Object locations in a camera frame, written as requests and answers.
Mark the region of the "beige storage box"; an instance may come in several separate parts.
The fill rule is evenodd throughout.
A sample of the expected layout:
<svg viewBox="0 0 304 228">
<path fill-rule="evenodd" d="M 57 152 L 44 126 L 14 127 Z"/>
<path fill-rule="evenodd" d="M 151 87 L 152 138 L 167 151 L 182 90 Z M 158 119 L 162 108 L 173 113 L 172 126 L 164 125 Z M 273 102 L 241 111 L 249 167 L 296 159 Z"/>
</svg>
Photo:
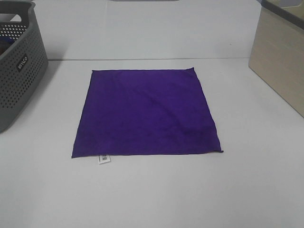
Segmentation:
<svg viewBox="0 0 304 228">
<path fill-rule="evenodd" d="M 304 2 L 263 0 L 248 63 L 300 115 L 304 114 Z"/>
</svg>

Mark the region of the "purple microfiber towel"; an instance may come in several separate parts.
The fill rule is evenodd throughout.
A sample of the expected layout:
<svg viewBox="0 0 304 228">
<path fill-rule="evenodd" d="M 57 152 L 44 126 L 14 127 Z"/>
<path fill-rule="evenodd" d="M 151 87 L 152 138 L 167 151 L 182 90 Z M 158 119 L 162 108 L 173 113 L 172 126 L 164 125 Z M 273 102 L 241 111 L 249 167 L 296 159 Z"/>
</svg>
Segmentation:
<svg viewBox="0 0 304 228">
<path fill-rule="evenodd" d="M 222 152 L 194 68 L 94 70 L 72 157 Z"/>
</svg>

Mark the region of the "grey perforated plastic basket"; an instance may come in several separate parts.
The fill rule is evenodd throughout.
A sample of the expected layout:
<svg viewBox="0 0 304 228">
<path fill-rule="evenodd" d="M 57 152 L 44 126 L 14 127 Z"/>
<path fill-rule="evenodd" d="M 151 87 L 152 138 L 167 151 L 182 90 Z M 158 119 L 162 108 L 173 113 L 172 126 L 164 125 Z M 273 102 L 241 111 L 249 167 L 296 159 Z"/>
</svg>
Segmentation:
<svg viewBox="0 0 304 228">
<path fill-rule="evenodd" d="M 47 67 L 48 58 L 34 11 L 35 3 L 2 0 L 2 14 L 20 21 L 0 23 L 0 130 L 7 130 L 32 97 Z"/>
</svg>

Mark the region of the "white towel care label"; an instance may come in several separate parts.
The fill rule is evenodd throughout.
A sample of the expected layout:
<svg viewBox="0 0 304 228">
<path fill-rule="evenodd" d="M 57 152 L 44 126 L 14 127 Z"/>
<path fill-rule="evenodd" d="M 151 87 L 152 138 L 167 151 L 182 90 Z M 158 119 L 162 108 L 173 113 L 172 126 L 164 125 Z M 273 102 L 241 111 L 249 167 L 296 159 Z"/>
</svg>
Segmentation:
<svg viewBox="0 0 304 228">
<path fill-rule="evenodd" d="M 111 158 L 109 155 L 98 155 L 98 164 L 105 164 L 105 163 L 109 163 L 111 161 Z"/>
</svg>

